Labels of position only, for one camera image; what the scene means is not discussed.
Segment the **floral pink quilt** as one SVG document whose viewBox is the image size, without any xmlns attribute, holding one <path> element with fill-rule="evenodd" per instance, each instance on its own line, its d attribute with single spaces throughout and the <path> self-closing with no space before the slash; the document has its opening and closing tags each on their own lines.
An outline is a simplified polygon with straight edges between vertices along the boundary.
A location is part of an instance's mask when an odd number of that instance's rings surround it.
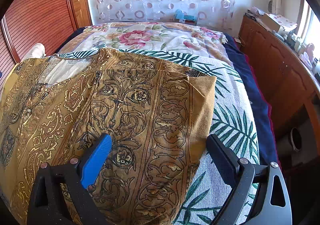
<svg viewBox="0 0 320 225">
<path fill-rule="evenodd" d="M 225 34 L 183 23 L 115 22 L 86 27 L 65 44 L 58 54 L 94 51 L 100 48 L 190 53 L 211 57 L 230 66 L 223 44 Z"/>
</svg>

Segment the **blue toy at bed head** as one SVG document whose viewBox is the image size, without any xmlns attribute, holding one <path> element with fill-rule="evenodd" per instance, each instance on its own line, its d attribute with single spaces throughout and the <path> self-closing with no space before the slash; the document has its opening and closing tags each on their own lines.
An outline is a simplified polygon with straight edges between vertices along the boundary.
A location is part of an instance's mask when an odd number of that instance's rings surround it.
<svg viewBox="0 0 320 225">
<path fill-rule="evenodd" d="M 182 10 L 176 10 L 173 17 L 173 22 L 197 25 L 197 17 L 185 14 Z"/>
</svg>

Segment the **cardboard box on cabinet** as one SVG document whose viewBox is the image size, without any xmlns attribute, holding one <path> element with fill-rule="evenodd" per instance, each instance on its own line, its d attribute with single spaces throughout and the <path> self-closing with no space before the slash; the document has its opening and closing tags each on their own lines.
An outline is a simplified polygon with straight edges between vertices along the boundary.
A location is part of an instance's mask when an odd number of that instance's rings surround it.
<svg viewBox="0 0 320 225">
<path fill-rule="evenodd" d="M 297 27 L 297 23 L 285 18 L 281 14 L 265 13 L 260 19 L 271 31 L 276 31 L 277 33 L 289 33 Z"/>
</svg>

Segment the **wooden side cabinet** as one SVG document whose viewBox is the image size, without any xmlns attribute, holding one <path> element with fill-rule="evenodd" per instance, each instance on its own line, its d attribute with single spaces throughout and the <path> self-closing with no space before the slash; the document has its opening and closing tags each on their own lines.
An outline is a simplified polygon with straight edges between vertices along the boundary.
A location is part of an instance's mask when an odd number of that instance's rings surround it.
<svg viewBox="0 0 320 225">
<path fill-rule="evenodd" d="M 248 16 L 242 19 L 239 39 L 271 106 L 276 137 L 308 118 L 318 142 L 319 84 L 310 71 L 287 45 Z"/>
</svg>

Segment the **folded beige cloth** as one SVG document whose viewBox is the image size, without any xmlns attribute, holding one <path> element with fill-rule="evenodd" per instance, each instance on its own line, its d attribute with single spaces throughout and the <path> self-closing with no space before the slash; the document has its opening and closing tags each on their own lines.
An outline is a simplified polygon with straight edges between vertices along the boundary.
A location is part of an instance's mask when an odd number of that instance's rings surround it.
<svg viewBox="0 0 320 225">
<path fill-rule="evenodd" d="M 25 61 L 29 58 L 43 58 L 46 57 L 46 50 L 42 43 L 35 44 L 21 59 L 21 61 Z"/>
</svg>

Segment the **window with wooden frame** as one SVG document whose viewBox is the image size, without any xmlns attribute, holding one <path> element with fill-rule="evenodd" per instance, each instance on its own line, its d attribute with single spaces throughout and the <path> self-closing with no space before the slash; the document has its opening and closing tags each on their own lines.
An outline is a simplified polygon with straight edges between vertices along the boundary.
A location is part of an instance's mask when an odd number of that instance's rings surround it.
<svg viewBox="0 0 320 225">
<path fill-rule="evenodd" d="M 313 44 L 313 53 L 319 59 L 319 19 L 306 0 L 300 0 L 298 36 L 305 45 Z"/>
</svg>

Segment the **wooden louvered wardrobe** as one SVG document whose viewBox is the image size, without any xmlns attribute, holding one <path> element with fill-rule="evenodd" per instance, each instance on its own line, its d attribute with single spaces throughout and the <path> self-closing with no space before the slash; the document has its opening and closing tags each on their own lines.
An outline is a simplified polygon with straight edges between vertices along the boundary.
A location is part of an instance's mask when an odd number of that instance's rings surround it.
<svg viewBox="0 0 320 225">
<path fill-rule="evenodd" d="M 1 82 L 36 43 L 52 55 L 91 24 L 88 0 L 1 0 Z"/>
</svg>

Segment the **navy blue blanket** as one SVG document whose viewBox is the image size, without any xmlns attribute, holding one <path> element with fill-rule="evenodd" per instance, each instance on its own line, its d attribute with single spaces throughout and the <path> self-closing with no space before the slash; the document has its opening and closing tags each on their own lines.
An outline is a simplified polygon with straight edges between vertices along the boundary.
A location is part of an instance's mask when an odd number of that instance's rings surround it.
<svg viewBox="0 0 320 225">
<path fill-rule="evenodd" d="M 253 68 L 249 64 L 249 58 L 242 53 L 234 38 L 225 33 L 227 42 L 223 45 L 227 55 L 234 65 L 235 70 L 240 75 L 253 111 L 253 117 L 257 128 L 259 157 L 262 164 L 279 162 L 276 141 L 271 120 L 272 107 L 265 100 L 254 74 Z"/>
</svg>

